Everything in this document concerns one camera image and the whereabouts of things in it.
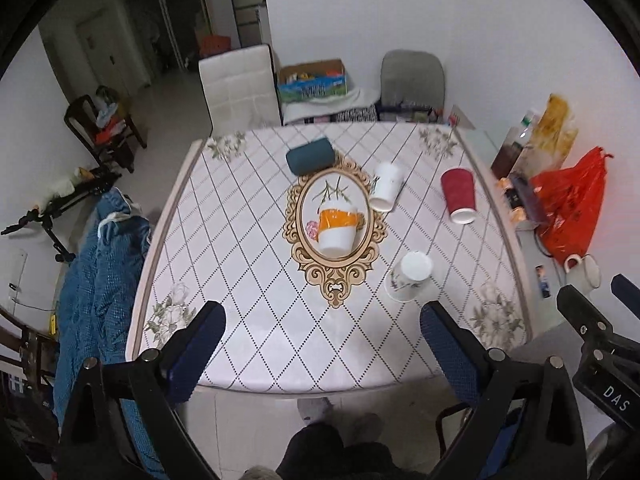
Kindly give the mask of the white floral cup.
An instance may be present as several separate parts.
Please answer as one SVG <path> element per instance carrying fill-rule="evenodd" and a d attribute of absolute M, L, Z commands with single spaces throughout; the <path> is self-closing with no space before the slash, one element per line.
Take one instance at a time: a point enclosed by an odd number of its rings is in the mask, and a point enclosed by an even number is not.
<path fill-rule="evenodd" d="M 387 273 L 386 294 L 398 302 L 409 302 L 420 295 L 431 279 L 433 261 L 424 252 L 408 252 Z"/>

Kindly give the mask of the red paper cup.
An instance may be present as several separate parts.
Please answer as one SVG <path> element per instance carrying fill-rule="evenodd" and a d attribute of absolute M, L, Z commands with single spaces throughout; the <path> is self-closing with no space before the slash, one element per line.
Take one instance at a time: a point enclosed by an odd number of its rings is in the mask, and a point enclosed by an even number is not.
<path fill-rule="evenodd" d="M 451 222 L 459 226 L 472 223 L 477 217 L 474 177 L 465 168 L 451 168 L 440 178 L 442 192 Z"/>

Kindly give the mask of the orange and white cup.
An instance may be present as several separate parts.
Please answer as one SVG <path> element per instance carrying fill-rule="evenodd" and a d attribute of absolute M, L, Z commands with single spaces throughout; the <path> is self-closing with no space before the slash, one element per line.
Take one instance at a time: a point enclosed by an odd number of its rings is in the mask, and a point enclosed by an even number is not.
<path fill-rule="evenodd" d="M 328 200 L 320 206 L 318 246 L 326 258 L 349 255 L 354 247 L 358 226 L 357 208 L 346 200 Z"/>

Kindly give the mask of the white paper cup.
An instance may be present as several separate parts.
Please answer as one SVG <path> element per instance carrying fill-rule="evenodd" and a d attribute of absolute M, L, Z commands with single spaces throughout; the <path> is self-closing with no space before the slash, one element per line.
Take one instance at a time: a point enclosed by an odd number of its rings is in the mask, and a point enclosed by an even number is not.
<path fill-rule="evenodd" d="M 404 170 L 391 162 L 380 162 L 376 166 L 369 193 L 369 205 L 378 212 L 393 210 L 404 185 Z"/>

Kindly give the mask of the white ceramic mug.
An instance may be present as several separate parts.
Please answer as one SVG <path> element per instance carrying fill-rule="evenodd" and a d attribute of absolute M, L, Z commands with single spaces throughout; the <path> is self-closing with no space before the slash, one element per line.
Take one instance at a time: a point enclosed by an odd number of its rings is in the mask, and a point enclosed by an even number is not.
<path fill-rule="evenodd" d="M 601 286 L 600 266 L 592 255 L 570 255 L 565 259 L 563 266 L 566 284 L 574 286 L 582 294 L 589 295 Z"/>

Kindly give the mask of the blue knitted garment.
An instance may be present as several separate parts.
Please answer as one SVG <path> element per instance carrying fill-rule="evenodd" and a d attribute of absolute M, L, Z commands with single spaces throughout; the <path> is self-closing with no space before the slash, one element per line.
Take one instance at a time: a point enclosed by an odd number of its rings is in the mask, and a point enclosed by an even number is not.
<path fill-rule="evenodd" d="M 149 220 L 118 188 L 99 198 L 58 298 L 60 356 L 53 402 L 59 422 L 64 420 L 85 359 L 96 358 L 104 365 L 125 362 L 132 309 L 150 240 Z"/>

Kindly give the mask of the red plastic bag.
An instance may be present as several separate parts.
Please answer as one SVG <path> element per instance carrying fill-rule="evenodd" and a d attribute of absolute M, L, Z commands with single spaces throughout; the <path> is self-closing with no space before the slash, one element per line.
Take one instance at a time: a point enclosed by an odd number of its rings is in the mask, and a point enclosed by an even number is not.
<path fill-rule="evenodd" d="M 559 264 L 588 252 L 603 205 L 609 158 L 613 155 L 596 146 L 575 166 L 530 180 L 548 220 L 539 231 L 541 243 Z"/>

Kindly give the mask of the black tripod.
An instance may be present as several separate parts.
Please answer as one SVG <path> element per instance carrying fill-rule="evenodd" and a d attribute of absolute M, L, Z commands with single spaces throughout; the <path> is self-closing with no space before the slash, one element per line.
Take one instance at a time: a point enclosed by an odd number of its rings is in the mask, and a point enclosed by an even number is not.
<path fill-rule="evenodd" d="M 109 191 L 122 175 L 105 167 L 86 169 L 77 167 L 73 175 L 62 179 L 53 185 L 49 194 L 35 204 L 32 209 L 26 211 L 17 222 L 6 226 L 2 236 L 13 235 L 26 229 L 32 223 L 37 223 L 47 234 L 56 251 L 55 261 L 58 263 L 71 263 L 76 258 L 61 240 L 53 232 L 53 221 L 60 218 L 64 212 L 72 209 L 89 197 L 98 197 Z"/>

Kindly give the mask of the diamond pattern tablecloth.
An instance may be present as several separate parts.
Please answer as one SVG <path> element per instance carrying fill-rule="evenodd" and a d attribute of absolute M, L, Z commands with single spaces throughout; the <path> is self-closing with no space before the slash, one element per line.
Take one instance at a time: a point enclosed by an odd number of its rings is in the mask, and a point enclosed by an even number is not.
<path fill-rule="evenodd" d="M 296 177 L 285 155 L 326 137 L 334 165 Z M 439 371 L 421 332 L 421 307 L 440 302 L 486 347 L 530 336 L 518 243 L 488 179 L 456 130 L 406 122 L 336 122 L 250 130 L 228 157 L 194 144 L 156 229 L 138 287 L 126 355 L 158 347 L 209 301 L 227 325 L 201 384 L 270 394 L 337 393 L 429 378 Z M 376 166 L 404 170 L 390 212 L 369 205 Z M 476 219 L 450 221 L 440 178 L 474 177 Z M 357 208 L 352 252 L 322 255 L 319 209 Z M 386 294 L 408 252 L 433 261 L 415 300 Z"/>

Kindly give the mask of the dark liquid bottle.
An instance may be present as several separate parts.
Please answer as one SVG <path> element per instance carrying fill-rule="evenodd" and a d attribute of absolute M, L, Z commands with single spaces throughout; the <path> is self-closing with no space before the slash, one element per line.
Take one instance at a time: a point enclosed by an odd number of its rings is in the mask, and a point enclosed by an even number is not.
<path fill-rule="evenodd" d="M 510 174 L 532 136 L 539 119 L 540 114 L 536 110 L 528 110 L 520 123 L 508 131 L 490 167 L 491 172 L 498 180 L 506 178 Z"/>

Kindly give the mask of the yellow snack bag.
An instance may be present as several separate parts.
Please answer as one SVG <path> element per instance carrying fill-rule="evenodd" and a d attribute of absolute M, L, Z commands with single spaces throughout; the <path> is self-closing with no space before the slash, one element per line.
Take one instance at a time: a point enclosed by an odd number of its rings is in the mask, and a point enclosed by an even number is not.
<path fill-rule="evenodd" d="M 514 170 L 531 179 L 542 172 L 560 169 L 577 135 L 578 128 L 570 104 L 562 96 L 552 93 Z"/>

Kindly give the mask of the black wooden chair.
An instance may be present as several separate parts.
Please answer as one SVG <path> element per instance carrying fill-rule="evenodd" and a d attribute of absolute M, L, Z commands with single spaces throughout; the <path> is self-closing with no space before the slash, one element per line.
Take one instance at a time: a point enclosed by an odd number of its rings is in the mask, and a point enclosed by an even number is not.
<path fill-rule="evenodd" d="M 63 120 L 99 166 L 117 165 L 134 173 L 134 139 L 148 147 L 129 108 L 115 89 L 100 84 L 93 96 L 84 94 L 66 108 Z"/>

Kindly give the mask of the grey chair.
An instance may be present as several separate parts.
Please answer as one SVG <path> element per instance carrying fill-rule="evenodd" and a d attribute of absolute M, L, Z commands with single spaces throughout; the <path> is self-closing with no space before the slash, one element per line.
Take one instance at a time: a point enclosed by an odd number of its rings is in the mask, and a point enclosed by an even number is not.
<path fill-rule="evenodd" d="M 445 104 L 445 72 L 439 58 L 413 50 L 391 50 L 381 65 L 379 120 L 439 122 Z"/>

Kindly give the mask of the white padded chair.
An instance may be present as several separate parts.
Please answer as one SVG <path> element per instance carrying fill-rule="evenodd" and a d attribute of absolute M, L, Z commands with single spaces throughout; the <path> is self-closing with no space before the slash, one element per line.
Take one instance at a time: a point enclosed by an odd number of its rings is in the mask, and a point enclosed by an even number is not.
<path fill-rule="evenodd" d="M 198 73 L 213 138 L 282 125 L 268 44 L 203 58 Z"/>

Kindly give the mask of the cardboard box with items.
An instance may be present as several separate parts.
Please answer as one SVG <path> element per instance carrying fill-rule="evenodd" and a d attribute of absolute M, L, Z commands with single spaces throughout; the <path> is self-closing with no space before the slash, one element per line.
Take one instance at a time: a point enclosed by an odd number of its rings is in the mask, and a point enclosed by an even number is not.
<path fill-rule="evenodd" d="M 278 73 L 278 95 L 282 104 L 344 96 L 346 93 L 346 68 L 339 58 L 284 66 Z"/>

